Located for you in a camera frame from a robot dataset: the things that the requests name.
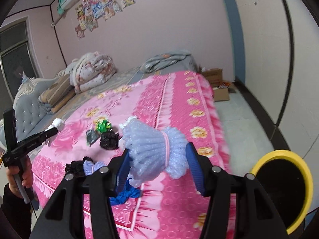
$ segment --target floral bedsheet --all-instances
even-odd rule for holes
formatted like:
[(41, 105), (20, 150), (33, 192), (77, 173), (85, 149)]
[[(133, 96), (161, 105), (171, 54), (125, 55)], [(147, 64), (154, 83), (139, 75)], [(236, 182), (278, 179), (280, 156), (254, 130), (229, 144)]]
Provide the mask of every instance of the floral bedsheet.
[[(221, 123), (205, 78), (183, 71), (151, 76), (129, 86), (96, 95), (75, 110), (51, 147), (44, 146), (33, 162), (34, 190), (43, 207), (65, 174), (65, 164), (90, 156), (96, 161), (110, 160), (122, 151), (104, 150), (96, 142), (90, 148), (85, 134), (96, 121), (108, 118), (115, 129), (129, 116), (136, 115), (148, 125), (162, 130), (173, 126), (192, 141), (199, 154), (214, 165), (229, 170), (229, 154)], [(112, 206), (121, 239), (199, 238), (209, 198), (196, 191), (192, 176), (178, 180), (161, 173), (141, 186), (142, 196)], [(92, 238), (89, 197), (84, 198), (86, 237)], [(227, 238), (235, 226), (235, 198), (231, 198)]]

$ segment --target window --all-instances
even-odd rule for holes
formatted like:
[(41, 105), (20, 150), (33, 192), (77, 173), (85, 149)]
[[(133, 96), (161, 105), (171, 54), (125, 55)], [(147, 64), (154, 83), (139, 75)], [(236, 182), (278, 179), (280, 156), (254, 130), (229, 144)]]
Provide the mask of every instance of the window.
[(12, 101), (21, 85), (23, 72), (28, 77), (38, 77), (30, 56), (25, 21), (0, 32), (0, 65)]

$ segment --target human hand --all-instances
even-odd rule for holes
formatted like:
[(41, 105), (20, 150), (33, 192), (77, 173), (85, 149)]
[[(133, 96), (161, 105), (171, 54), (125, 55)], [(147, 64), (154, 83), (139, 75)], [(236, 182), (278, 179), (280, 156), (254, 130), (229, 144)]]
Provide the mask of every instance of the human hand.
[[(33, 173), (32, 173), (32, 164), (30, 161), (30, 158), (27, 157), (27, 162), (26, 162), (26, 167), (27, 169), (24, 171), (22, 178), (22, 186), (28, 188), (32, 187), (33, 184)], [(10, 191), (17, 196), (18, 198), (22, 198), (22, 195), (18, 189), (18, 186), (16, 184), (16, 181), (13, 178), (13, 175), (19, 173), (19, 167), (18, 166), (9, 166), (6, 170), (7, 174), (7, 179), (9, 181), (9, 189)]]

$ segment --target person's arm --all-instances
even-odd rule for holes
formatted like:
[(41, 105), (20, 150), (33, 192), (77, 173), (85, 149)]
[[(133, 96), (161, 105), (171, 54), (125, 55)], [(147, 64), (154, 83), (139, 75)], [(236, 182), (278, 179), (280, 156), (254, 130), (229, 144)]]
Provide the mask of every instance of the person's arm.
[[(31, 167), (31, 162), (28, 158), (27, 170), (23, 173), (22, 182), (22, 185), (26, 188), (30, 188), (33, 184)], [(12, 176), (19, 173), (19, 168), (17, 166), (11, 166), (7, 169), (6, 173), (9, 183), (4, 187), (1, 209), (17, 234), (22, 239), (28, 239), (31, 234), (31, 205), (24, 203)]]

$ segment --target yellow bucket rim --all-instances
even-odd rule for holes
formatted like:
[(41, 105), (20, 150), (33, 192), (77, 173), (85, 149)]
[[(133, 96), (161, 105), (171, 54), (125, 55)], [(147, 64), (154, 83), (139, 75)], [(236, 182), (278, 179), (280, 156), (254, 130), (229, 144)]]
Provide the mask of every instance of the yellow bucket rim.
[(293, 224), (291, 224), (291, 226), (287, 228), (287, 233), (290, 235), (302, 223), (302, 221), (306, 217), (308, 210), (310, 208), (310, 205), (312, 202), (312, 196), (314, 192), (312, 175), (306, 162), (299, 155), (288, 150), (276, 150), (266, 154), (252, 168), (251, 173), (256, 176), (258, 171), (264, 164), (276, 159), (288, 160), (291, 163), (293, 163), (295, 166), (297, 166), (297, 168), (300, 170), (305, 181), (305, 187), (306, 187), (305, 201), (298, 217), (293, 222)]

